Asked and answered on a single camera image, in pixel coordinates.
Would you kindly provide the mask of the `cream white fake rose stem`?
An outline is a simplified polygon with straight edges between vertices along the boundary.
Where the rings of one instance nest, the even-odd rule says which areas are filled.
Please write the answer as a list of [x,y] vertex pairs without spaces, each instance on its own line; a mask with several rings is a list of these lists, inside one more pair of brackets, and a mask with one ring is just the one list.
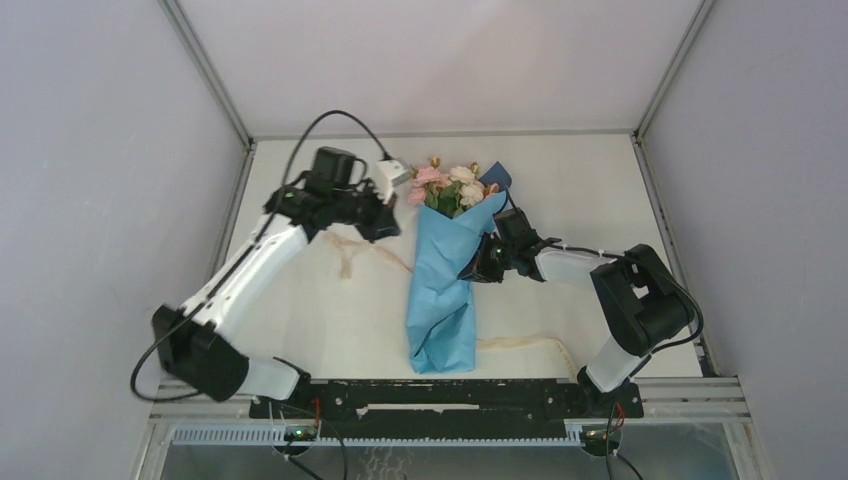
[[479,168],[456,166],[449,171],[449,178],[455,186],[459,205],[467,210],[481,203],[485,198],[485,187],[478,180]]

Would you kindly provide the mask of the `blue wrapping paper sheet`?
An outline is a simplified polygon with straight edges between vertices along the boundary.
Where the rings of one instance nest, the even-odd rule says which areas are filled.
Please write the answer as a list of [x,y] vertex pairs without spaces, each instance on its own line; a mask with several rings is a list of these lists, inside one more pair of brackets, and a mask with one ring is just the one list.
[[500,191],[467,210],[455,186],[447,187],[434,208],[417,208],[414,265],[407,301],[409,362],[417,374],[456,374],[475,369],[476,311],[471,282],[462,278],[493,217],[508,203],[512,177],[497,162],[477,174],[486,188]]

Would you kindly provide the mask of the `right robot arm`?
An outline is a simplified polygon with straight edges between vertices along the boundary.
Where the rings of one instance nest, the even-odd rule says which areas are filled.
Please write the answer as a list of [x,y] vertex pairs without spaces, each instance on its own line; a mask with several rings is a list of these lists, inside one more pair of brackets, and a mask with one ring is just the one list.
[[597,296],[610,337],[577,375],[579,406],[587,414],[602,416],[613,408],[617,390],[655,354],[681,345],[681,331],[695,328],[689,342],[702,332],[700,306],[651,246],[611,253],[543,238],[519,208],[495,215],[494,224],[495,231],[482,236],[459,279],[500,283],[514,270],[537,282],[570,284]]

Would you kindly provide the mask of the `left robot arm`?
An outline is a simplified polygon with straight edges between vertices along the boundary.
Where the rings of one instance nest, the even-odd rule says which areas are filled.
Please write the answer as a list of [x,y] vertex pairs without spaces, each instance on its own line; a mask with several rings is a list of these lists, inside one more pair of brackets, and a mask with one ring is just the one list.
[[354,182],[359,161],[344,150],[319,148],[310,169],[271,194],[256,228],[206,285],[180,306],[155,311],[154,351],[166,373],[217,402],[244,394],[273,399],[290,417],[310,409],[313,392],[300,382],[305,371],[281,359],[251,358],[232,338],[250,306],[319,232],[350,225],[368,242],[400,234],[396,190],[409,180],[409,167],[386,156],[364,166]]

